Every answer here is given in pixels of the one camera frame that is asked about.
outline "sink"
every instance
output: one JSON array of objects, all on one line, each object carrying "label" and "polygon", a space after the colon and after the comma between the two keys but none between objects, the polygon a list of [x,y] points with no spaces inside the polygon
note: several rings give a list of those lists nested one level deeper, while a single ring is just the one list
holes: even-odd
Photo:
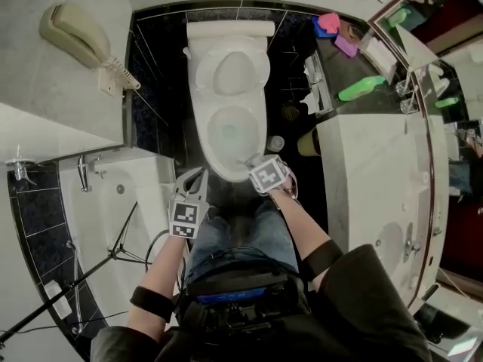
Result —
[{"label": "sink", "polygon": [[402,262],[405,250],[405,235],[397,222],[390,222],[383,227],[374,244],[377,256],[384,269],[391,276],[398,264]]}]

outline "toilet flush handle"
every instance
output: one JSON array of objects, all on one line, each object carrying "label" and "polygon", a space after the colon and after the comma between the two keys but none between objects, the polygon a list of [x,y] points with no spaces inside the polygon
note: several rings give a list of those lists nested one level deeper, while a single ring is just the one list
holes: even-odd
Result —
[{"label": "toilet flush handle", "polygon": [[189,48],[188,47],[185,47],[183,49],[183,54],[185,54],[188,59],[191,59],[191,52],[189,52]]}]

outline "telephone handset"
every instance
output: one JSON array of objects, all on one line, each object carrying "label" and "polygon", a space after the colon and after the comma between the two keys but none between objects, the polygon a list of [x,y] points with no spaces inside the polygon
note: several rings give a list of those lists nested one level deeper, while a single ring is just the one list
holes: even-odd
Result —
[{"label": "telephone handset", "polygon": [[90,69],[112,69],[125,88],[141,87],[122,63],[110,56],[111,44],[100,24],[77,4],[67,2],[49,7],[40,20],[39,32]]}]

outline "elbow strap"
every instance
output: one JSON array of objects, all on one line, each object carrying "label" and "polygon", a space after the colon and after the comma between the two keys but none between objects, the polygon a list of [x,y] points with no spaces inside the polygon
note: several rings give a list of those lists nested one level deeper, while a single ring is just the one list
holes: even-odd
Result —
[{"label": "elbow strap", "polygon": [[343,252],[334,243],[334,240],[326,241],[302,261],[302,275],[312,281],[333,265],[342,255]]},{"label": "elbow strap", "polygon": [[136,287],[130,302],[144,311],[163,318],[166,323],[170,321],[174,310],[171,299],[144,287]]}]

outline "toilet bowl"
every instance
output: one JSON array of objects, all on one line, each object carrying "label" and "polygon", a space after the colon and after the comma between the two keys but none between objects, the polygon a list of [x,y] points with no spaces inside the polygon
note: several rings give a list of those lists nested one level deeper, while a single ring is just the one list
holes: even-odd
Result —
[{"label": "toilet bowl", "polygon": [[196,129],[213,170],[230,182],[248,178],[245,162],[263,154],[272,22],[187,24],[188,80]]}]

